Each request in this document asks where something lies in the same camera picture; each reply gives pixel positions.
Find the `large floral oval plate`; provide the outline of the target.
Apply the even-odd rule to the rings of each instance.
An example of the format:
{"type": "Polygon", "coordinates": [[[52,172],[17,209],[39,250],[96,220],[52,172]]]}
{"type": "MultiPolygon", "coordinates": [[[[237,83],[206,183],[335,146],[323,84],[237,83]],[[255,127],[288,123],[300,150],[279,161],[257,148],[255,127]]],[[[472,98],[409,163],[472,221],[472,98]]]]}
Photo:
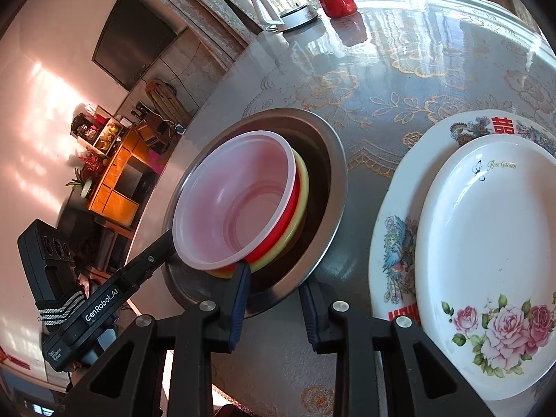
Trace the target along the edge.
{"type": "Polygon", "coordinates": [[[415,249],[420,213],[444,162],[467,142],[489,134],[516,134],[555,153],[555,131],[494,109],[459,113],[437,122],[401,159],[377,216],[368,259],[371,312],[392,320],[419,321],[415,294],[415,249]]]}

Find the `orange wooden cabinet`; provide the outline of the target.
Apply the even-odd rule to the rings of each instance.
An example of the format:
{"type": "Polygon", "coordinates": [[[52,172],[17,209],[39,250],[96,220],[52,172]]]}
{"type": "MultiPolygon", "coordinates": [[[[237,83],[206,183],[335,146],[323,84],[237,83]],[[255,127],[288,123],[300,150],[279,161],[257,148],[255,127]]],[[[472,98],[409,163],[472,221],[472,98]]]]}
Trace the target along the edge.
{"type": "Polygon", "coordinates": [[[88,210],[130,227],[139,209],[132,197],[143,176],[153,171],[146,143],[135,130],[128,131],[94,186],[88,210]]]}

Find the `stainless steel bowl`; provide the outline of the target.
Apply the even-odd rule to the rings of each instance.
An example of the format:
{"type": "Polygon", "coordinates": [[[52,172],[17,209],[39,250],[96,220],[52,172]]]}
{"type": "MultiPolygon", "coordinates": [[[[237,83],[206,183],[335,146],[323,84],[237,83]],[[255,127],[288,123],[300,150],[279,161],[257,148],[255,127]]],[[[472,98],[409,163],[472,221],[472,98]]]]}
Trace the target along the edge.
{"type": "Polygon", "coordinates": [[[221,131],[189,162],[173,190],[162,231],[172,228],[179,194],[204,157],[230,138],[254,130],[280,134],[301,155],[308,169],[309,193],[303,227],[296,232],[293,246],[251,278],[247,318],[278,304],[312,274],[335,237],[348,192],[346,155],[332,126],[303,109],[273,108],[243,118],[221,131]]]}

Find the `red ceramic mug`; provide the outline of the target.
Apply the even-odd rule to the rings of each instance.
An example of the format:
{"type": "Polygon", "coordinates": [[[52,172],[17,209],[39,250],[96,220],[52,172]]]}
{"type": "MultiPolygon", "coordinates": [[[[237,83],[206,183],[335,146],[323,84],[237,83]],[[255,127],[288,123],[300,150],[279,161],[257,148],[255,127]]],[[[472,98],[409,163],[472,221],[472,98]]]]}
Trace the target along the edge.
{"type": "Polygon", "coordinates": [[[331,19],[342,18],[357,12],[354,0],[319,0],[324,13],[331,19]]]}

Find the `wall television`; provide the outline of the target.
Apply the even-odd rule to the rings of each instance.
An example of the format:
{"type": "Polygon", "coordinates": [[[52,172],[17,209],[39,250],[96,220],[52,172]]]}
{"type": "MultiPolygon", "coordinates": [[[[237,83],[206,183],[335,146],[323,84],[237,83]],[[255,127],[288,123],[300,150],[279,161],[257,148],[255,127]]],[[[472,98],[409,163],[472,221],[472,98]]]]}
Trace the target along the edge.
{"type": "Polygon", "coordinates": [[[173,29],[140,0],[117,0],[92,61],[130,91],[176,38],[173,29]]]}

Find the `small white rose plate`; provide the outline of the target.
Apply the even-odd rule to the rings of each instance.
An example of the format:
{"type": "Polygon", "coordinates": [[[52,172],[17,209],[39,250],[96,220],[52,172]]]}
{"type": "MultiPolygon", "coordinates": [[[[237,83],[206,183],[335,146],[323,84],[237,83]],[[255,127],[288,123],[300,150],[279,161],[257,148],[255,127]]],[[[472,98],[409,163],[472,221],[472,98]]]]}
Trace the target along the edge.
{"type": "Polygon", "coordinates": [[[513,134],[470,141],[422,207],[424,332],[482,399],[524,392],[555,363],[555,159],[513,134]]]}

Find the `wooden folding chair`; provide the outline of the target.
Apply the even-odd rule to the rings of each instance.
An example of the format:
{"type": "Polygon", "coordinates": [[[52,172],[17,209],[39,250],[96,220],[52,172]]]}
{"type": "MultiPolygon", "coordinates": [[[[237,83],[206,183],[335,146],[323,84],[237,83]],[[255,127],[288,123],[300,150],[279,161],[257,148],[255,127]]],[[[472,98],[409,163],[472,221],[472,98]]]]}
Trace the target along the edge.
{"type": "Polygon", "coordinates": [[[153,79],[147,83],[145,92],[160,116],[174,124],[188,127],[192,115],[178,100],[171,86],[160,79],[153,79]]]}

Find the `red plastic bowl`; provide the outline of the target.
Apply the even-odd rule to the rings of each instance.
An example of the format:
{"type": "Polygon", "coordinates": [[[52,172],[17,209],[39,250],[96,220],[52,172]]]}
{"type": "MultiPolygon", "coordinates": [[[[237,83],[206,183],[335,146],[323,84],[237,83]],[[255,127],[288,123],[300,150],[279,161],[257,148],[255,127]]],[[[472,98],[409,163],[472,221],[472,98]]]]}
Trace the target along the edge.
{"type": "Polygon", "coordinates": [[[176,252],[201,271],[257,261],[285,233],[299,193],[285,138],[265,130],[239,134],[188,175],[172,218],[176,252]]]}

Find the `lace floral table mat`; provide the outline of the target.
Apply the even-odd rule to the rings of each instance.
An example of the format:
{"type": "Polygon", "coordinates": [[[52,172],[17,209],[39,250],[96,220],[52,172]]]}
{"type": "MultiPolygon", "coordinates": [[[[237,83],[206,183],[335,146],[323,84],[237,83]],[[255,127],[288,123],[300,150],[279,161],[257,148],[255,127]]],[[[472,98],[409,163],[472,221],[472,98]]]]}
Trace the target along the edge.
{"type": "Polygon", "coordinates": [[[360,0],[355,14],[258,41],[273,59],[246,115],[290,106],[339,134],[350,173],[339,234],[322,267],[371,309],[368,259],[401,159],[437,122],[494,109],[555,131],[555,57],[527,23],[486,0],[360,0]]]}

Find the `beige window curtains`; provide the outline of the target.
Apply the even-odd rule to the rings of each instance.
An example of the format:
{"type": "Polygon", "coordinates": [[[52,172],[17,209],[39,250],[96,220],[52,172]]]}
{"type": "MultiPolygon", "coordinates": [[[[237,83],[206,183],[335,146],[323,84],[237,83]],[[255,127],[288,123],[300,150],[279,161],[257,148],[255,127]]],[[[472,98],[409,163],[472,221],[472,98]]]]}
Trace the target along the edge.
{"type": "Polygon", "coordinates": [[[224,70],[229,70],[262,26],[251,0],[161,0],[199,38],[224,70]]]}

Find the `glass electric kettle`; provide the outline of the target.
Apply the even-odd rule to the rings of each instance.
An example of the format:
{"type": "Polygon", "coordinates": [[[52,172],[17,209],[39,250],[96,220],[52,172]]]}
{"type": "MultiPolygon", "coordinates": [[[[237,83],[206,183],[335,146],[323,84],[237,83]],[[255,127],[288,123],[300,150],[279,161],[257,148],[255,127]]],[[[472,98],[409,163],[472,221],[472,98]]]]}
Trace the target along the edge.
{"type": "Polygon", "coordinates": [[[256,18],[269,32],[289,32],[319,17],[310,0],[251,0],[256,18]]]}

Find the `yellow plastic bowl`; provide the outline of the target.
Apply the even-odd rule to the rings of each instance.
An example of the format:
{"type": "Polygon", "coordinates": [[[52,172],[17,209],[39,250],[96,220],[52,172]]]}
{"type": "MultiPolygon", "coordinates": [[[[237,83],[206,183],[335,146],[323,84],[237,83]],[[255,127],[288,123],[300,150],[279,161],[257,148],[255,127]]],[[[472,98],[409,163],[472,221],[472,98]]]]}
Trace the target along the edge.
{"type": "MultiPolygon", "coordinates": [[[[296,179],[292,195],[283,215],[276,223],[270,234],[256,249],[248,255],[251,262],[251,272],[254,273],[271,262],[286,254],[287,247],[292,245],[298,237],[296,232],[303,226],[305,210],[308,203],[309,176],[303,158],[293,150],[296,162],[296,179]]],[[[224,219],[225,240],[234,244],[236,242],[236,228],[239,216],[244,210],[246,202],[255,196],[254,190],[245,189],[239,198],[236,198],[224,219]]]]}

